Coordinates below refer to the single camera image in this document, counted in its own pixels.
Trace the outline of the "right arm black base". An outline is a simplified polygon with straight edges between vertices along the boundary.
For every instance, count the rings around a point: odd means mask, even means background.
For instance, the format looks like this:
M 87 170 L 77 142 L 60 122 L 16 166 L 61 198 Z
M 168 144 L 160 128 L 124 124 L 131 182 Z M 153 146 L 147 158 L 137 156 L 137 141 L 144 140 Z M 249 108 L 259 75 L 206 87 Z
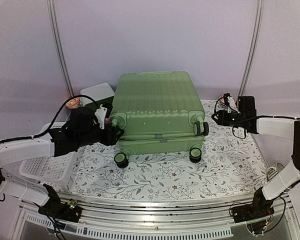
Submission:
M 235 223 L 241 223 L 268 217 L 275 211 L 273 200 L 266 200 L 262 188 L 259 188 L 253 195 L 252 203 L 231 207 L 230 213 Z

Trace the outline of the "green hard-shell suitcase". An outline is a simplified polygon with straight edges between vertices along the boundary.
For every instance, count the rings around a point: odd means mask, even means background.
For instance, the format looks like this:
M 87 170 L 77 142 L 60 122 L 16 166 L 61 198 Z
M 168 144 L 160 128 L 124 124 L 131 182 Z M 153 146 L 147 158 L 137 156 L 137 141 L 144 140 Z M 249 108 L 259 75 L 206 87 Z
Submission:
M 190 162 L 201 161 L 209 125 L 188 72 L 124 73 L 112 104 L 110 121 L 124 131 L 114 157 L 118 167 L 142 154 L 187 152 Z

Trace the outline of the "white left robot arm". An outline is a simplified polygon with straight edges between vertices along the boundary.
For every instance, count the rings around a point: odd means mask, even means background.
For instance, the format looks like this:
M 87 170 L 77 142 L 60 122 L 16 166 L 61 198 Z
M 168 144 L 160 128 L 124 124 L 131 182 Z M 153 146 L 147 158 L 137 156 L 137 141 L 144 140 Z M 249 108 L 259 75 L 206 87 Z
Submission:
M 111 105 L 96 110 L 79 107 L 71 111 L 61 127 L 54 127 L 51 122 L 36 135 L 1 139 L 0 193 L 44 206 L 53 217 L 60 217 L 64 205 L 57 200 L 59 196 L 51 186 L 19 178 L 4 166 L 36 158 L 61 157 L 96 143 L 114 146 L 125 131 L 110 121 L 111 111 Z

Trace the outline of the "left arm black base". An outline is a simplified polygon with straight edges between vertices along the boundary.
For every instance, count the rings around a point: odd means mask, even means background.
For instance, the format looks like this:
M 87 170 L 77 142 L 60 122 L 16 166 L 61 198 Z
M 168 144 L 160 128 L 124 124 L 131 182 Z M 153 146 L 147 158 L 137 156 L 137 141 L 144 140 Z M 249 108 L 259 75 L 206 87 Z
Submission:
M 46 188 L 49 198 L 45 205 L 39 207 L 38 213 L 53 219 L 78 223 L 83 210 L 78 206 L 78 201 L 70 198 L 62 203 L 52 186 L 47 184 L 43 184 L 43 186 Z

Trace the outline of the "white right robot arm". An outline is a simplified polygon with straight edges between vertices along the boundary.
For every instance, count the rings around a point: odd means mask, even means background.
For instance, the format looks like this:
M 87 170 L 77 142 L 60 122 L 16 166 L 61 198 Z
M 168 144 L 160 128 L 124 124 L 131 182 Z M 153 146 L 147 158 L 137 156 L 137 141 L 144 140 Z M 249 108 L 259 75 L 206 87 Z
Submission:
M 224 106 L 213 110 L 211 117 L 217 125 L 254 135 L 263 156 L 277 157 L 283 164 L 258 191 L 261 198 L 248 208 L 252 218 L 259 218 L 268 210 L 265 200 L 274 200 L 300 182 L 300 117 L 259 115 L 253 96 L 234 99 L 226 93 L 216 103 Z

